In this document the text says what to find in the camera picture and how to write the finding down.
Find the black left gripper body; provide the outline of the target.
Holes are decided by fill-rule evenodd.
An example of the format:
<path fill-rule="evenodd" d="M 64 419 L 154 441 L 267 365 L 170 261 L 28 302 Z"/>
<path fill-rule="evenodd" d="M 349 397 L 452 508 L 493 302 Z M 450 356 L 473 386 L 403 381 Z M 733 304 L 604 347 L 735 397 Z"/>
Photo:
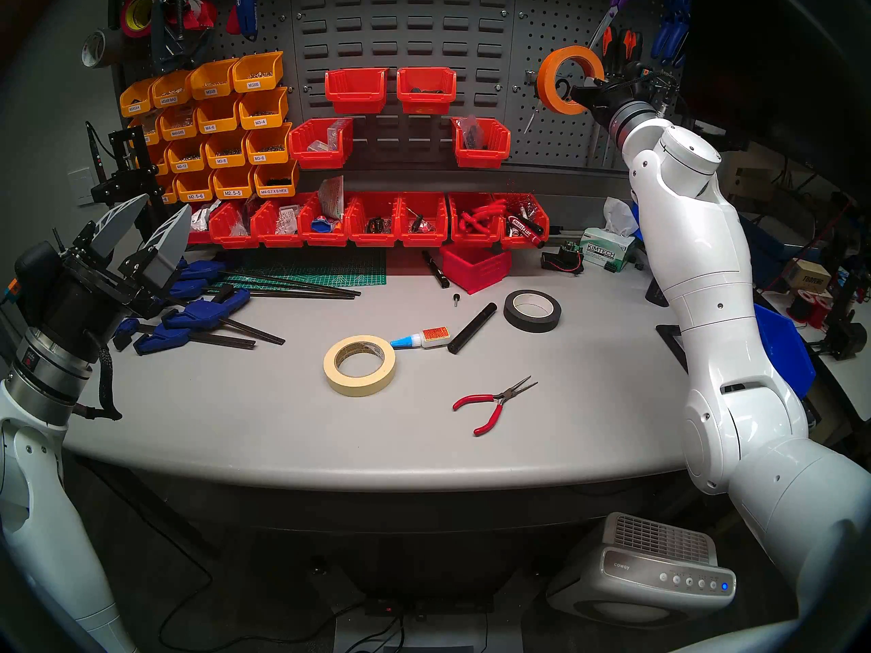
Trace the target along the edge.
<path fill-rule="evenodd" d="M 121 305 L 64 268 L 53 247 L 27 250 L 27 326 L 79 359 L 98 359 Z"/>

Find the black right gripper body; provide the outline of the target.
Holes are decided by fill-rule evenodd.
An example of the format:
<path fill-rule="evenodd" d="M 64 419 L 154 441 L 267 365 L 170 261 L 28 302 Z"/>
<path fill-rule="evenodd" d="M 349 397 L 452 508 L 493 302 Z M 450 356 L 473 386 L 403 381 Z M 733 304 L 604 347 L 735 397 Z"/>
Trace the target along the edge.
<path fill-rule="evenodd" d="M 630 116 L 638 113 L 657 117 L 657 109 L 652 105 L 654 82 L 657 71 L 652 67 L 626 67 L 622 75 L 614 79 L 609 87 L 600 87 L 602 97 L 597 107 L 592 109 L 592 117 L 597 124 L 611 124 L 620 111 L 629 107 Z"/>

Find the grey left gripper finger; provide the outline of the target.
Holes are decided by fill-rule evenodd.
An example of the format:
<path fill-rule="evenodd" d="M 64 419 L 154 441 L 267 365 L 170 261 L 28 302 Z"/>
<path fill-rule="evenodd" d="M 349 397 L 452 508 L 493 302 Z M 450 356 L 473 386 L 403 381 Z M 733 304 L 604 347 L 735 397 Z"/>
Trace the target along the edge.
<path fill-rule="evenodd" d="M 191 218 L 190 205 L 182 205 L 157 228 L 142 249 L 123 261 L 124 278 L 155 297 L 168 299 L 180 274 L 179 261 L 188 243 Z"/>
<path fill-rule="evenodd" d="M 148 202 L 149 197 L 140 194 L 115 205 L 98 221 L 85 225 L 73 241 L 71 252 L 82 260 L 87 258 L 94 265 L 110 264 L 115 246 L 133 226 Z"/>

